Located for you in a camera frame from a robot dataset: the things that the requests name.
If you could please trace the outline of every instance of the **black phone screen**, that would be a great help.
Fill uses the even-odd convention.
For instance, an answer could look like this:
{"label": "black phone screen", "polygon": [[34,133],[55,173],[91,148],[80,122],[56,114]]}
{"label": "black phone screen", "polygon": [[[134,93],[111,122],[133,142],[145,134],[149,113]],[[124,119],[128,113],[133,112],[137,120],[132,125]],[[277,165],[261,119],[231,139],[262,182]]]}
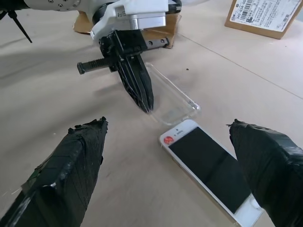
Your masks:
{"label": "black phone screen", "polygon": [[169,148],[233,214],[250,195],[238,161],[200,128]]}

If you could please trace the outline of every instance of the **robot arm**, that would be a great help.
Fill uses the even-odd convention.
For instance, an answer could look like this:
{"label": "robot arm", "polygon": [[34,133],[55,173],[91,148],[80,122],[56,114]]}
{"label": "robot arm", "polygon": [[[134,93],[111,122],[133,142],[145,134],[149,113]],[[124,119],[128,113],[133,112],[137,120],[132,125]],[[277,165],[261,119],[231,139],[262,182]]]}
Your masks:
{"label": "robot arm", "polygon": [[103,59],[78,63],[80,74],[109,67],[117,71],[137,106],[148,113],[153,110],[151,79],[140,56],[143,51],[166,47],[167,38],[145,40],[141,30],[166,25],[165,14],[181,11],[180,0],[0,0],[1,17],[6,13],[29,36],[17,20],[15,10],[38,9],[86,12],[94,26],[91,37],[100,46]]}
{"label": "robot arm", "polygon": [[85,12],[95,24],[96,43],[114,30],[136,30],[166,25],[168,0],[0,0],[0,10],[38,9]]}

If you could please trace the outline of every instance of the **transparent plastic tray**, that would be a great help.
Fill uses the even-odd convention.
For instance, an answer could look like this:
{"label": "transparent plastic tray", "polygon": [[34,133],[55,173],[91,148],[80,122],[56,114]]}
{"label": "transparent plastic tray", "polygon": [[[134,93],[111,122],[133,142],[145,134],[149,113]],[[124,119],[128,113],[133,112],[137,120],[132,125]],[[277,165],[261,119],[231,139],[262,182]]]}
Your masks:
{"label": "transparent plastic tray", "polygon": [[176,125],[192,118],[200,111],[200,106],[185,95],[152,64],[146,63],[151,78],[154,95],[154,109],[150,115],[165,125]]}

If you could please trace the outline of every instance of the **smartphone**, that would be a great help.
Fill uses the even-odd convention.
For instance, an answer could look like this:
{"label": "smartphone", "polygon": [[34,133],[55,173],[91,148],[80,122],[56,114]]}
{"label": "smartphone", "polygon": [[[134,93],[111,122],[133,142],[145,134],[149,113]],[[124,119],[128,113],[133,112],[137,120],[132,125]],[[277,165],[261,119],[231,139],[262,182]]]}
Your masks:
{"label": "smartphone", "polygon": [[238,161],[193,120],[160,136],[177,164],[242,227],[252,227],[263,209],[250,192]]}

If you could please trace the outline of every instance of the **cardboard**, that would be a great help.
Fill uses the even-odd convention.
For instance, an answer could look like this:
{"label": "cardboard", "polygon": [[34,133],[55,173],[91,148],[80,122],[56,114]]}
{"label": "cardboard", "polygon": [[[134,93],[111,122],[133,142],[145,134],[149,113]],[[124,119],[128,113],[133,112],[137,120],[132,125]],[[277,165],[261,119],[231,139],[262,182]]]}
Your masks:
{"label": "cardboard", "polygon": [[275,38],[275,39],[281,39],[285,35],[288,28],[290,27],[290,25],[294,21],[295,17],[299,14],[299,12],[300,12],[300,10],[303,6],[303,1],[302,1],[300,3],[299,7],[297,8],[297,10],[295,11],[295,13],[293,14],[293,16],[291,17],[290,21],[288,22],[288,25],[286,26],[285,30],[283,32],[278,32],[278,31],[272,31],[272,30],[268,30],[268,29],[263,29],[263,28],[259,28],[259,27],[239,24],[239,23],[235,23],[235,22],[230,21],[230,18],[232,16],[232,11],[233,11],[233,9],[236,5],[236,1],[237,0],[232,1],[232,6],[230,8],[229,14],[228,14],[226,22],[225,22],[226,27],[231,27],[231,28],[235,28],[235,29],[238,29],[238,30],[251,32],[251,33],[258,34],[258,35],[268,36],[268,37],[272,37],[272,38]]}
{"label": "cardboard", "polygon": [[[166,15],[166,26],[145,29],[142,31],[142,35],[145,40],[162,39],[167,37],[170,43],[167,48],[172,48],[180,19],[181,15],[179,13],[168,14]],[[73,27],[74,31],[82,34],[89,34],[92,27],[93,24],[89,21],[86,13],[79,11],[79,16],[77,17]]]}

